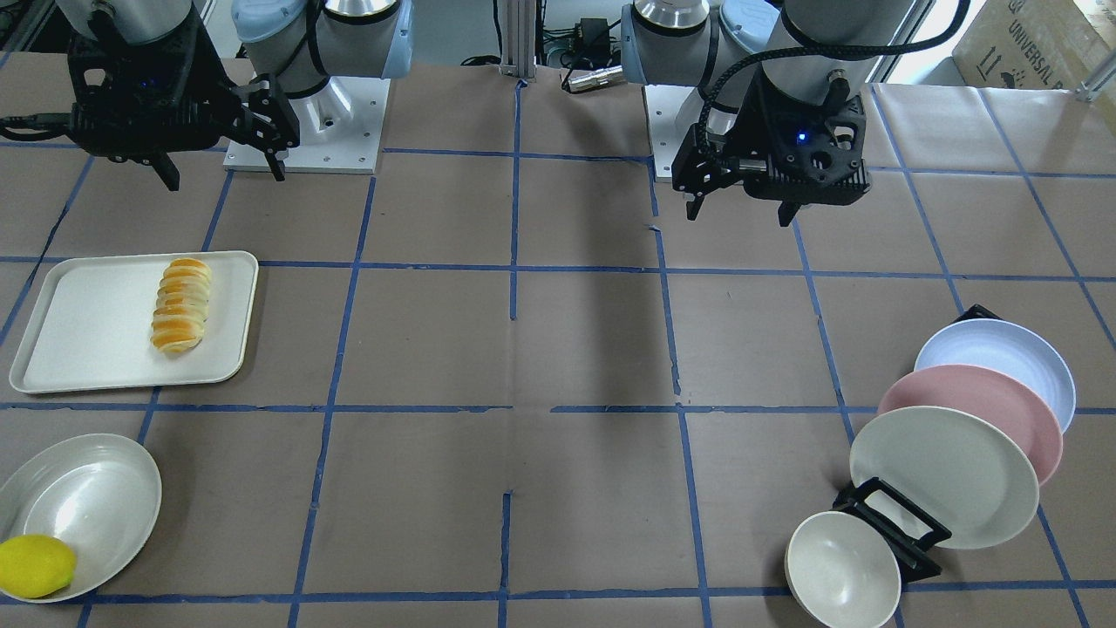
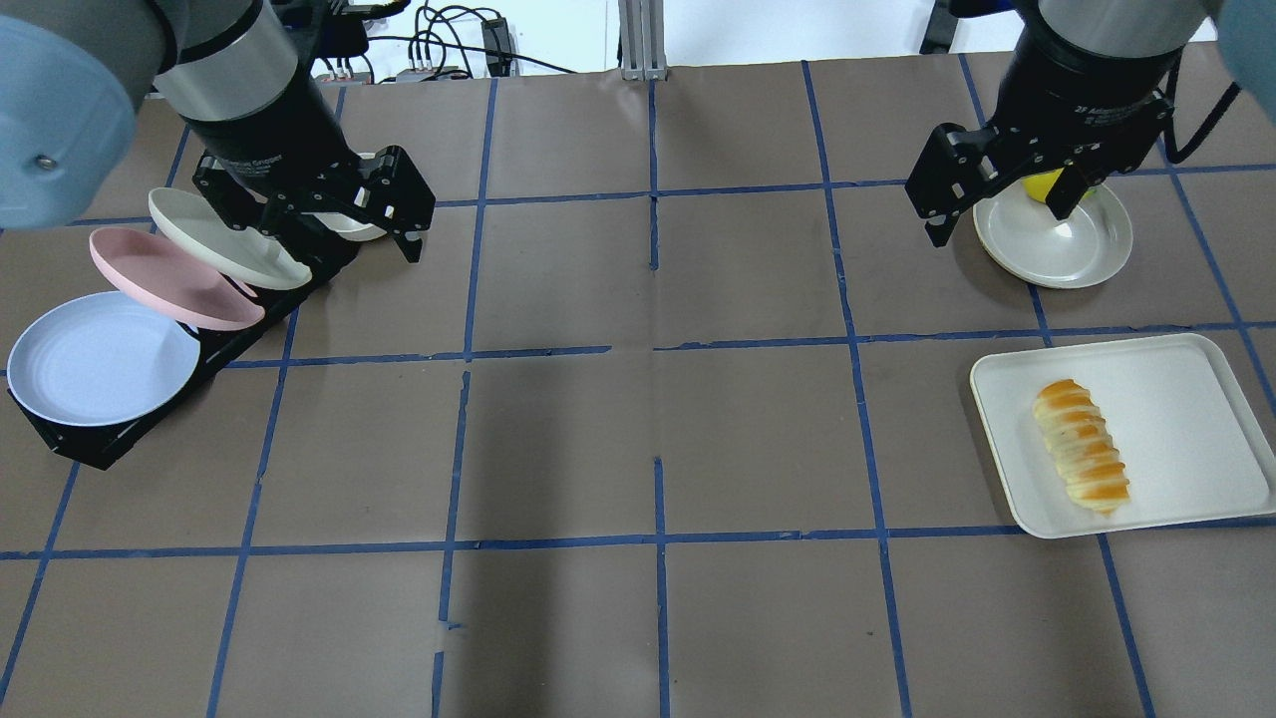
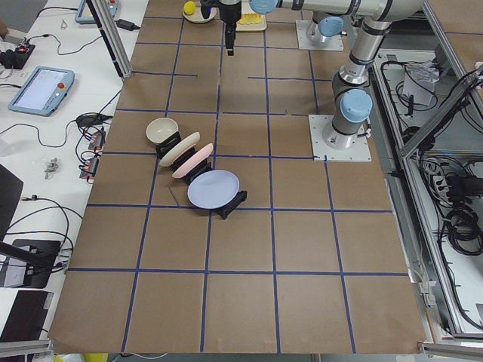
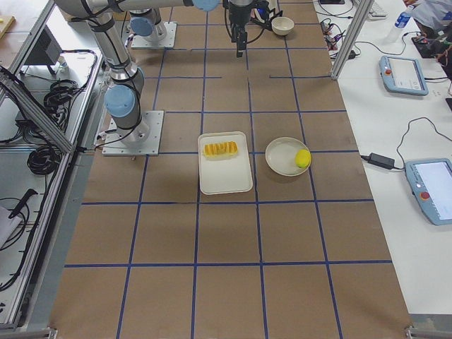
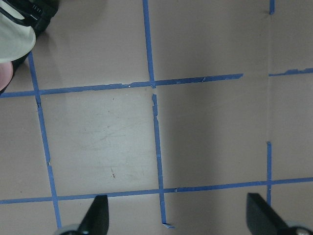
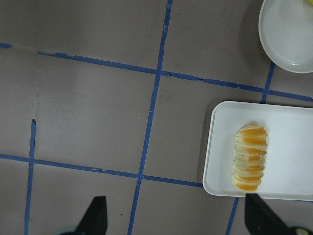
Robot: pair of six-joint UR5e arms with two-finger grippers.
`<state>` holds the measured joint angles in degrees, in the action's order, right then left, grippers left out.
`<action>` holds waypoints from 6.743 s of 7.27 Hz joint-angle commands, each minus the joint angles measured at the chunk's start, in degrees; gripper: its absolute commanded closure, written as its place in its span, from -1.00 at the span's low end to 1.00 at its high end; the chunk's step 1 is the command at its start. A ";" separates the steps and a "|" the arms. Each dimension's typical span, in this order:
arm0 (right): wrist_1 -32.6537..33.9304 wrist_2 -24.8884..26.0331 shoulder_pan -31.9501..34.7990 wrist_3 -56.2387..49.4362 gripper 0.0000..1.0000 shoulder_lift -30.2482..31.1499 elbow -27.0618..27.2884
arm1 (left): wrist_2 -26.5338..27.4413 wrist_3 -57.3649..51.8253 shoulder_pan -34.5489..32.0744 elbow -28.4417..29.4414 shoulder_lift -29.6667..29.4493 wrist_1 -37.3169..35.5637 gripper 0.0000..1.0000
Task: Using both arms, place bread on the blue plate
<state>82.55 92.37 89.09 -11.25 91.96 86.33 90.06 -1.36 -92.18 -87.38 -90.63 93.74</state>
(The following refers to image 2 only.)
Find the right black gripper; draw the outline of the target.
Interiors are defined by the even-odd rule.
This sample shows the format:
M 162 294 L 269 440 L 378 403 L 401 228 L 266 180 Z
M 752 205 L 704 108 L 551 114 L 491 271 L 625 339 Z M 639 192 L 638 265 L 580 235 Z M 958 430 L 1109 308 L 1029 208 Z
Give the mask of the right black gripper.
M 1027 173 L 1054 170 L 1048 209 L 1065 221 L 1100 180 L 1138 168 L 1174 114 L 1160 82 L 1175 60 L 1021 36 L 988 126 L 939 124 L 905 182 L 931 245 L 946 246 L 965 212 Z

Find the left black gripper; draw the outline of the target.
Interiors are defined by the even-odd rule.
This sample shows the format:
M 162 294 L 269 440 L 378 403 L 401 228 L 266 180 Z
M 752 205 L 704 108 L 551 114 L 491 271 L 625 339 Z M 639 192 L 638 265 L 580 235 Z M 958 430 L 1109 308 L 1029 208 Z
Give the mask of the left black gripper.
M 407 261 L 420 261 L 435 213 L 433 187 L 399 145 L 370 158 L 351 150 L 308 71 L 293 73 L 282 94 L 255 114 L 188 119 L 188 126 L 208 154 L 191 176 L 195 194 L 228 228 L 251 227 L 278 241 L 311 269 L 311 281 L 339 273 L 357 246 L 290 203 L 301 212 L 345 210 L 387 232 Z

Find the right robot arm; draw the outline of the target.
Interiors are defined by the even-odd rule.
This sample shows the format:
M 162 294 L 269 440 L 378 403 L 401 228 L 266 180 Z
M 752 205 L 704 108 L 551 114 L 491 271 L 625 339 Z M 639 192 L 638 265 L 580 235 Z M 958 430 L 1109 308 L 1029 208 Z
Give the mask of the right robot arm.
M 1131 173 L 1174 119 L 1162 77 L 1205 20 L 1240 91 L 1273 115 L 1271 1 L 951 1 L 965 19 L 1025 22 L 995 110 L 980 129 L 934 128 L 905 190 L 944 246 L 975 204 L 1012 182 L 1062 170 L 1048 193 L 1058 219 L 1113 173 Z

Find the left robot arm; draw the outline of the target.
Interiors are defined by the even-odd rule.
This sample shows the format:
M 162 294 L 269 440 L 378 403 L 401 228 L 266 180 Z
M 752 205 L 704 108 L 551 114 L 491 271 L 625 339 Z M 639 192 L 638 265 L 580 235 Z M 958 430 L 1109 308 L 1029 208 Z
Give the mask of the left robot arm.
M 397 145 L 361 158 L 267 1 L 5 1 L 3 227 L 68 224 L 128 154 L 160 92 L 204 144 L 194 182 L 237 238 L 347 263 L 339 214 L 424 251 L 435 196 Z

